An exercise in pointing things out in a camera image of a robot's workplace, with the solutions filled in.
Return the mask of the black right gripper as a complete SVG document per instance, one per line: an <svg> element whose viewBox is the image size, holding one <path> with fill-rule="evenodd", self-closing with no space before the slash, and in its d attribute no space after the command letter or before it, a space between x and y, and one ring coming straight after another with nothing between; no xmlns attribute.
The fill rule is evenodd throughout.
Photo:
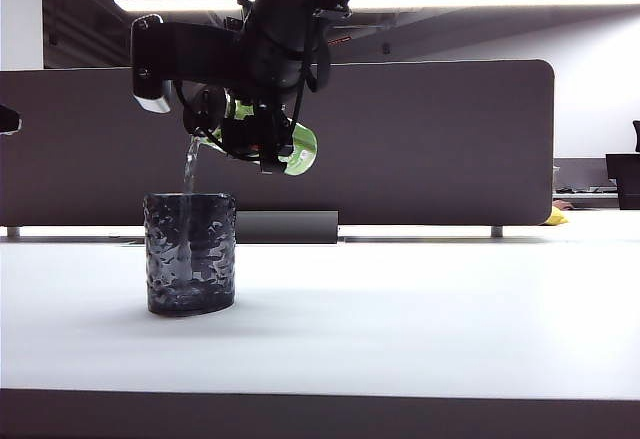
<svg viewBox="0 0 640 439"><path fill-rule="evenodd" d="M294 126L281 104L260 100L248 104L233 90L218 86L196 89L183 110L186 131L189 134L215 131L221 122L222 144L228 154L257 162L264 174L285 173L287 165L280 157L293 152Z"/></svg>

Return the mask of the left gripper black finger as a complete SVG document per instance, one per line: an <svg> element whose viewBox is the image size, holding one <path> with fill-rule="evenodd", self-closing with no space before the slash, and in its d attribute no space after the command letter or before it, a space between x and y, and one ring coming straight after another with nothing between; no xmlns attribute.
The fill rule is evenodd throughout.
<svg viewBox="0 0 640 439"><path fill-rule="evenodd" d="M0 105L0 134L12 135L21 129L21 116L14 109Z"/></svg>

